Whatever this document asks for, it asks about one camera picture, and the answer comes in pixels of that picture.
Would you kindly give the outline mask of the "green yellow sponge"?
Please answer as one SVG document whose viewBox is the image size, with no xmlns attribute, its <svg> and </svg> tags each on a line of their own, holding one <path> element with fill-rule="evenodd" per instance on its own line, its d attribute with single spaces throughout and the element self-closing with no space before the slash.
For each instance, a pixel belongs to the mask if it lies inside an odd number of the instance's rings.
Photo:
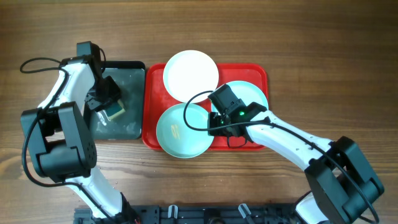
<svg viewBox="0 0 398 224">
<path fill-rule="evenodd" d="M 124 109 L 124 104 L 121 100 L 112 103 L 109 107 L 104 110 L 104 113 L 108 120 L 113 120 L 118 116 L 122 115 L 126 110 Z"/>
</svg>

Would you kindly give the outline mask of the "light blue plate front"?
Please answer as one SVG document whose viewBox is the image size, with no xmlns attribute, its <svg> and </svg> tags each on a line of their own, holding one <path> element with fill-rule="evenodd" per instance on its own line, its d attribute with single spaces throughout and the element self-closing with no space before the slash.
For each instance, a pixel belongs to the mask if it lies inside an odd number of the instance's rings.
<svg viewBox="0 0 398 224">
<path fill-rule="evenodd" d="M 185 120 L 202 130 L 190 129 Z M 203 154 L 213 143 L 214 137 L 203 130 L 207 124 L 207 110 L 196 104 L 177 104 L 167 109 L 159 118 L 156 137 L 161 148 L 171 156 L 193 158 Z"/>
</svg>

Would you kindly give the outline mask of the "white round plate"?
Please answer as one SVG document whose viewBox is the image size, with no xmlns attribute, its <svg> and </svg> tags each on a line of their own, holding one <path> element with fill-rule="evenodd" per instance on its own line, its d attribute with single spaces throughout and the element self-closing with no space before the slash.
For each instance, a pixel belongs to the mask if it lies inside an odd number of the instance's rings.
<svg viewBox="0 0 398 224">
<path fill-rule="evenodd" d="M 184 50 L 166 63 L 163 83 L 168 94 L 179 102 L 199 103 L 218 86 L 220 73 L 213 59 L 198 50 Z"/>
</svg>

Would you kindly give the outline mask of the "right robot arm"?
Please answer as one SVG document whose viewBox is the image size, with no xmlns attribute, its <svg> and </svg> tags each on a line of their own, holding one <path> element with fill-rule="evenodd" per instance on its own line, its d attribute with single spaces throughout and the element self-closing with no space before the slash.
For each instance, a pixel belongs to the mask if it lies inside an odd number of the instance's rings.
<svg viewBox="0 0 398 224">
<path fill-rule="evenodd" d="M 302 169 L 310 186 L 294 207 L 305 223 L 353 223 L 370 210 L 384 186 L 360 150 L 346 136 L 337 141 L 302 131 L 273 114 L 266 106 L 245 102 L 224 84 L 209 94 L 216 112 L 209 116 L 209 134 L 243 137 L 268 147 Z"/>
</svg>

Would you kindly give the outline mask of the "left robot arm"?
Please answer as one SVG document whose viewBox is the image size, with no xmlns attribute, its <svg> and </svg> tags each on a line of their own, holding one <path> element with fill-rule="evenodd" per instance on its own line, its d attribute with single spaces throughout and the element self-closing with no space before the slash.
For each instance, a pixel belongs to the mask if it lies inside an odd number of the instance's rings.
<svg viewBox="0 0 398 224">
<path fill-rule="evenodd" d="M 21 114 L 23 171 L 40 187 L 74 191 L 89 206 L 92 223 L 140 223 L 125 196 L 101 173 L 84 117 L 87 111 L 103 112 L 108 119 L 123 114 L 121 89 L 103 75 L 103 49 L 87 41 L 76 51 L 76 57 L 46 68 L 58 72 L 58 80 L 38 107 Z"/>
</svg>

